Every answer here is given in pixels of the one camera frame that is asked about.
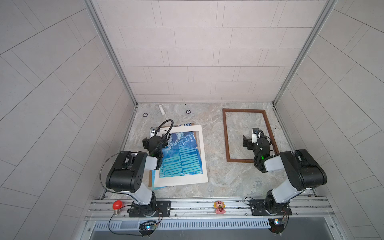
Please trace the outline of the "brown wooden picture frame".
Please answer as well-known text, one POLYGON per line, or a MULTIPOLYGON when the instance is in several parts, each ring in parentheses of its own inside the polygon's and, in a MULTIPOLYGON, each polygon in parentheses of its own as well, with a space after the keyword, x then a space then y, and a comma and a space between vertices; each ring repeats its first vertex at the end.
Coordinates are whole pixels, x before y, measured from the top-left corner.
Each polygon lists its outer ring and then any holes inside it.
POLYGON ((226 157, 229 163, 254 162, 252 133, 254 128, 264 131, 270 154, 278 154, 279 148, 265 110, 223 109, 226 157))

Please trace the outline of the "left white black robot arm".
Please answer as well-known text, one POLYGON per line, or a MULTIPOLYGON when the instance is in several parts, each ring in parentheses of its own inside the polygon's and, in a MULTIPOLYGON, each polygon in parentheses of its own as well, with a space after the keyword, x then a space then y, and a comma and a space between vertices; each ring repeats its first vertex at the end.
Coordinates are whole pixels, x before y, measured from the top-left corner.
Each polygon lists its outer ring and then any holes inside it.
POLYGON ((153 136, 143 139, 148 153, 121 151, 107 174, 107 190, 129 195, 134 202, 134 216, 151 217, 156 210, 155 193, 142 184, 145 170, 159 170, 163 163, 163 148, 167 137, 153 136))

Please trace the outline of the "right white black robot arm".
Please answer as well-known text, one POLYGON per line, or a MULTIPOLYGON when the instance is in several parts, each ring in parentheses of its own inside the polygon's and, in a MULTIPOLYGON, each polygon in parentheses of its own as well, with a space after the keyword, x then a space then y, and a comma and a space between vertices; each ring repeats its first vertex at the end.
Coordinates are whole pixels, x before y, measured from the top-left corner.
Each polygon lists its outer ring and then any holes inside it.
POLYGON ((305 149, 281 152, 271 155, 272 142, 257 129, 248 139, 243 137, 243 147, 254 153, 254 166, 262 173, 284 170, 286 180, 278 187, 269 190, 263 202, 269 215, 287 215, 285 209, 291 199, 307 189, 325 185, 328 181, 325 171, 305 149))

